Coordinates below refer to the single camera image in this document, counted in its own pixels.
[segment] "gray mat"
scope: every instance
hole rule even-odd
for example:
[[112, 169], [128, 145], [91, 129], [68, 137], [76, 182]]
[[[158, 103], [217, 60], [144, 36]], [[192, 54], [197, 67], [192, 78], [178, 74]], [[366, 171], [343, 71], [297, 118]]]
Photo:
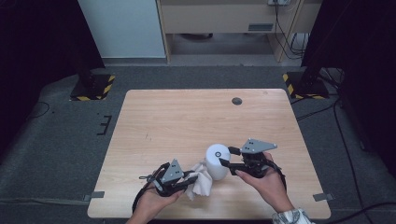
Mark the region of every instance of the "gray mat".
[[[72, 102], [69, 94], [78, 77], [72, 76], [43, 89], [30, 118], [21, 128], [7, 159], [0, 166], [0, 199], [52, 198], [80, 201], [94, 190], [114, 131], [125, 93], [131, 89], [286, 89], [282, 74], [298, 67], [108, 67], [96, 73], [116, 76], [102, 101]], [[292, 105], [296, 118], [335, 102], [303, 100]], [[375, 153], [362, 151], [345, 111], [336, 107], [365, 206], [396, 202], [396, 181]], [[101, 123], [111, 116], [105, 135]], [[329, 201], [332, 217], [325, 223], [361, 209], [346, 150], [332, 109], [299, 121], [304, 140]], [[87, 216], [87, 206], [0, 204], [0, 223], [103, 223]], [[392, 223], [395, 206], [368, 212], [374, 223]], [[125, 219], [107, 219], [123, 223]], [[359, 215], [345, 223], [369, 223]]]

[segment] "black stand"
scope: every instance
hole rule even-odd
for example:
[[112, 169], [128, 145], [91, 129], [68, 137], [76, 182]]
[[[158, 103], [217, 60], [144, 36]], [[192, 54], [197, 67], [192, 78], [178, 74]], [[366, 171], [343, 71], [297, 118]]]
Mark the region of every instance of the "black stand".
[[84, 84], [83, 78], [79, 77], [78, 83], [70, 94], [72, 101], [103, 100], [113, 83], [114, 76], [90, 75], [92, 84]]
[[329, 98], [323, 81], [318, 79], [320, 68], [307, 67], [304, 72], [288, 72], [283, 79], [291, 98]]
[[47, 4], [47, 11], [49, 15], [56, 21], [57, 26], [53, 27], [58, 35], [59, 44], [64, 47], [64, 52], [67, 59], [76, 70], [79, 80], [70, 94], [72, 101], [88, 101], [88, 100], [103, 100], [106, 98], [108, 91], [111, 88], [114, 76], [111, 75], [93, 75], [84, 61], [79, 49], [75, 43], [73, 36], [65, 26], [62, 17], [54, 13], [52, 5]]
[[336, 18], [331, 29], [328, 30], [323, 40], [319, 44], [318, 48], [314, 51], [311, 56], [311, 60], [308, 62], [307, 67], [303, 73], [292, 73], [288, 72], [283, 76], [289, 90], [291, 98], [329, 98], [329, 93], [326, 86], [318, 78], [321, 77], [319, 72], [321, 69], [320, 64], [326, 61], [327, 52], [331, 52], [329, 46], [329, 37], [332, 31], [344, 16], [344, 13], [350, 6], [353, 0], [346, 2], [341, 14]]

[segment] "yellow and black hazard tape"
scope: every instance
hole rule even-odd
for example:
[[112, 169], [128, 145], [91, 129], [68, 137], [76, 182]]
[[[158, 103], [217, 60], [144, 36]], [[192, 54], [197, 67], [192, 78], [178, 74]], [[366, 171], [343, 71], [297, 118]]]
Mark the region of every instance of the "yellow and black hazard tape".
[[90, 100], [103, 100], [107, 97], [108, 92], [111, 89], [111, 86], [113, 85], [115, 76], [110, 76], [108, 78], [107, 84], [103, 90], [103, 93], [100, 95], [95, 95], [95, 96], [86, 96], [86, 95], [80, 95], [76, 97], [71, 97], [72, 101], [90, 101]]
[[294, 91], [294, 88], [290, 82], [288, 74], [283, 74], [283, 80], [286, 83], [286, 87], [288, 88], [289, 95], [291, 98], [296, 98], [296, 99], [304, 99], [304, 98], [310, 98], [310, 99], [325, 99], [325, 95], [320, 95], [320, 94], [297, 94]]

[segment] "white cabinet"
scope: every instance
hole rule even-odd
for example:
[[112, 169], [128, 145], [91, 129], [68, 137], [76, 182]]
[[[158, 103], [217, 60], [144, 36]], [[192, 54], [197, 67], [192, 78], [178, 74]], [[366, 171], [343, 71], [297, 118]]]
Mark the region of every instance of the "white cabinet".
[[78, 0], [102, 58], [165, 58], [155, 0]]
[[157, 4], [168, 61], [174, 34], [264, 33], [281, 62], [290, 35], [310, 32], [320, 0], [290, 0], [286, 6], [269, 6], [263, 0], [157, 0]]

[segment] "floor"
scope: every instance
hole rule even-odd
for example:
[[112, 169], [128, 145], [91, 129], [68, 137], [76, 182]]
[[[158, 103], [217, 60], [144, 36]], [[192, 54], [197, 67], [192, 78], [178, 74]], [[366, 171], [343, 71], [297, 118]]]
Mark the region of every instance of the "floor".
[[[107, 135], [98, 136], [103, 130], [98, 124], [106, 121], [105, 115], [113, 115], [117, 120], [125, 92], [131, 88], [285, 90], [281, 75], [289, 70], [304, 71], [300, 58], [301, 49], [306, 46], [305, 37], [297, 35], [292, 44], [294, 50], [287, 49], [293, 59], [286, 57], [276, 62], [263, 34], [213, 34], [212, 38], [177, 35], [169, 63], [164, 59], [118, 62], [104, 59], [107, 70], [96, 72], [111, 72], [118, 77], [102, 102], [69, 102], [69, 92], [77, 77], [48, 85], [32, 112], [37, 118], [29, 120], [8, 162], [0, 166], [0, 223], [124, 223], [124, 219], [89, 218], [87, 202], [81, 198], [94, 189], [115, 125], [113, 122]], [[342, 80], [336, 69], [323, 69], [321, 73]], [[396, 202], [396, 180], [389, 176], [375, 153], [361, 150], [359, 137], [345, 111], [335, 103], [335, 89], [330, 85], [327, 88], [332, 95], [326, 100], [290, 99], [323, 190], [335, 197], [329, 201], [332, 217], [316, 222], [393, 223], [395, 206], [382, 203]], [[23, 201], [31, 198], [57, 200]], [[365, 214], [361, 211], [363, 206], [370, 208]], [[336, 222], [351, 215], [356, 216]]]

